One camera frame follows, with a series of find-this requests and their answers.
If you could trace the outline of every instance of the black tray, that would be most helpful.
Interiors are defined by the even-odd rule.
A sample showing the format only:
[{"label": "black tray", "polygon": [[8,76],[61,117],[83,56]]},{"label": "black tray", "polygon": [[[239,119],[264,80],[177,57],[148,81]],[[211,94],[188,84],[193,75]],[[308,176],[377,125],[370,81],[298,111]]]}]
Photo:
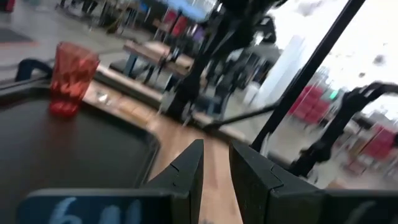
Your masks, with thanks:
[{"label": "black tray", "polygon": [[48,113],[49,89],[0,91],[0,222],[42,188],[135,188],[146,182],[160,144],[152,134],[83,103],[73,119]]}]

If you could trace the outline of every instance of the white pillar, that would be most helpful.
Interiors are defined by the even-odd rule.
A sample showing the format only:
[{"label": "white pillar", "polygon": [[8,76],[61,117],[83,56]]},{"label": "white pillar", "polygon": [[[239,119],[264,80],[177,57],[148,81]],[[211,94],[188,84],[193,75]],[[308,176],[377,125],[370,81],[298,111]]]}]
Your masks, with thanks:
[{"label": "white pillar", "polygon": [[260,87],[254,99],[254,106],[260,108],[278,100],[302,66],[304,38],[294,35],[276,64]]}]

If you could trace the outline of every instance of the wooden table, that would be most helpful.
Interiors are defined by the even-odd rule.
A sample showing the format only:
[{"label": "wooden table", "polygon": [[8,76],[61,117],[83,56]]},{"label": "wooden table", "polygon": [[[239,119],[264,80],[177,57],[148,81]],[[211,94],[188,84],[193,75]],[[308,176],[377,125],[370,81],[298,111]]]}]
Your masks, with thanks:
[{"label": "wooden table", "polygon": [[[129,59],[126,63],[126,67],[123,71],[123,74],[125,74],[126,76],[130,75],[138,57],[144,58],[146,61],[156,66],[159,64],[161,58],[166,56],[170,52],[169,46],[158,41],[146,42],[144,44],[127,41],[124,44],[123,49],[130,53]],[[175,63],[169,62],[165,65],[164,68],[170,72],[173,72],[176,75],[183,77],[189,72],[192,64],[192,58],[186,55],[181,55]]]},{"label": "wooden table", "polygon": [[[98,91],[108,94],[111,103],[109,106],[98,102]],[[142,126],[157,136],[161,148],[150,179],[166,168],[193,140],[204,139],[205,168],[200,220],[216,224],[242,223],[229,171],[228,145],[225,142],[195,128],[183,127],[165,116],[156,115],[152,108],[95,81],[91,82],[84,101]]]}]

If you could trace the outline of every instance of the table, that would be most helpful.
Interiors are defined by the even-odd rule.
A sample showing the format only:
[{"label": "table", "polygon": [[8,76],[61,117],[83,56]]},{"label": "table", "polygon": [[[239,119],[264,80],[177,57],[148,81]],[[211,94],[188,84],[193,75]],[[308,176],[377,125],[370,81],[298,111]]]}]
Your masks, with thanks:
[{"label": "table", "polygon": [[[158,91],[155,91],[152,88],[145,86],[142,83],[135,81],[131,78],[122,76],[118,72],[114,72],[103,65],[99,65],[97,71],[101,72],[104,76],[108,77],[109,79],[114,80],[130,88],[131,90],[134,90],[142,95],[146,95],[147,97],[150,98],[150,100],[156,101],[158,105],[162,100],[162,94],[159,93]],[[212,117],[209,117],[203,113],[194,113],[193,119],[203,124],[209,124],[213,121]],[[246,139],[246,136],[242,132],[232,128],[231,126],[224,125],[220,127],[220,131],[222,131],[225,135],[230,136],[233,139],[237,139],[242,142],[250,144],[250,142]]]},{"label": "table", "polygon": [[[146,61],[156,66],[159,64],[161,58],[170,52],[170,47],[159,41],[151,41],[144,44],[127,41],[124,44],[123,49],[130,53],[126,67],[123,70],[123,74],[126,76],[129,76],[134,69],[138,57],[144,58]],[[183,77],[189,72],[192,64],[192,58],[186,55],[181,55],[175,63],[169,62],[164,68],[180,77]]]},{"label": "table", "polygon": [[[111,106],[98,103],[97,91],[108,94]],[[166,168],[193,140],[204,139],[206,150],[200,220],[209,223],[242,223],[229,171],[228,145],[225,142],[156,115],[152,108],[95,81],[91,82],[83,100],[142,126],[157,136],[162,146],[149,179]]]}]

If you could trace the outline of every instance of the printed number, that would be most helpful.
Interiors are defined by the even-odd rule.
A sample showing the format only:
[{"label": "printed number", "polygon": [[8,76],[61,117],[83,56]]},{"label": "printed number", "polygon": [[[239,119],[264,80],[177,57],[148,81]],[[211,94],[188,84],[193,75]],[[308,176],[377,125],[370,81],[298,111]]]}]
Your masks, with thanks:
[{"label": "printed number", "polygon": [[[49,224],[83,224],[81,218],[75,215],[66,215],[69,206],[76,201],[75,197],[70,197],[59,202],[50,217]],[[126,212],[125,224],[141,223],[141,202],[133,201]],[[117,206],[106,207],[99,217],[98,224],[121,224],[121,211]]]},{"label": "printed number", "polygon": [[70,204],[73,203],[75,200],[75,197],[70,197],[58,203],[55,206],[55,210],[50,217],[49,224],[82,224],[79,217],[74,215],[66,215]]}]

